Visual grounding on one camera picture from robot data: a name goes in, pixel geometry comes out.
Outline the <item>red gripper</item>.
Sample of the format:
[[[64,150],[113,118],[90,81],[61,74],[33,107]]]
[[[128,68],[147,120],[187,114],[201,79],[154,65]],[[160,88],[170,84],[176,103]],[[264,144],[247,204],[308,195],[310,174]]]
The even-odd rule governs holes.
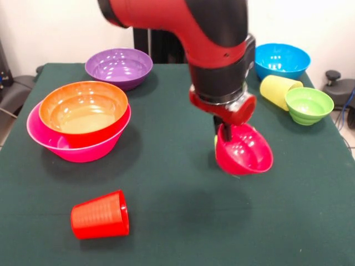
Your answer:
[[[243,85],[241,94],[237,98],[222,104],[209,104],[202,101],[191,85],[189,89],[190,102],[198,109],[207,112],[213,116],[214,129],[217,134],[220,125],[222,125],[222,133],[224,140],[229,142],[232,140],[231,125],[242,125],[249,121],[255,111],[257,99],[250,94],[247,85]]]

